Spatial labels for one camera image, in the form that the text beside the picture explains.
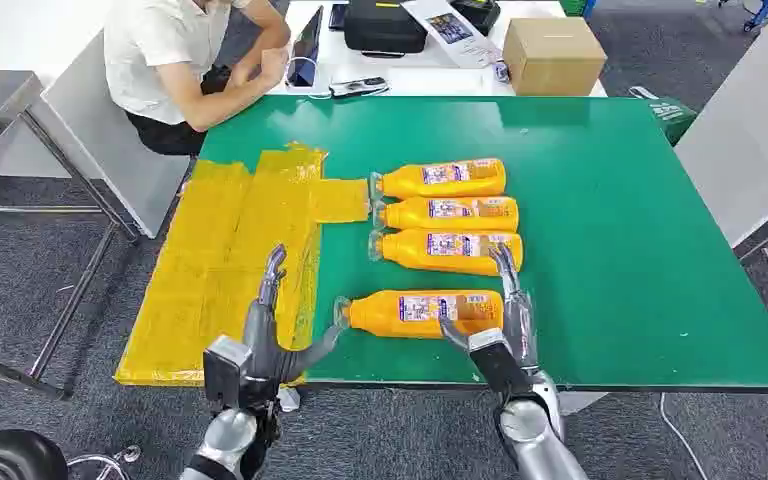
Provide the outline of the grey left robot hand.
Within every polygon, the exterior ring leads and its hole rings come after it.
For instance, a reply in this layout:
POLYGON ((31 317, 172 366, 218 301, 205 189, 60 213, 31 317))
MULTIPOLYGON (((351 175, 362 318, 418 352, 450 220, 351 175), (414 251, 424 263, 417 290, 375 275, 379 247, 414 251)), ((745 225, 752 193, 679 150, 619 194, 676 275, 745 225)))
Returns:
POLYGON ((280 385, 297 379, 333 351, 340 334, 348 328, 339 318, 320 340, 302 350, 287 350, 279 344, 275 309, 280 282, 286 274, 281 268, 286 256, 281 243, 270 252, 258 294, 247 310, 243 344, 251 350, 251 357, 241 375, 241 407, 255 408, 273 401, 280 385))

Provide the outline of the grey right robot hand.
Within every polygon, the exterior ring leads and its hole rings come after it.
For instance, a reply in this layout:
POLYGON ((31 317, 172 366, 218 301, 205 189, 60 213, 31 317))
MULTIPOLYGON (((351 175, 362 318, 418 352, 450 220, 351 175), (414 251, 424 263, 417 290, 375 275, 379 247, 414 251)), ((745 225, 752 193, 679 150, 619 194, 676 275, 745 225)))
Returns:
POLYGON ((538 360, 530 296, 521 287, 509 247, 497 243, 489 248, 489 253, 496 263, 503 285, 503 325, 466 336, 449 317, 449 314, 460 308, 456 308, 452 302, 443 302, 439 311, 441 333, 444 338, 469 353, 499 344, 513 357, 518 367, 535 371, 538 360))

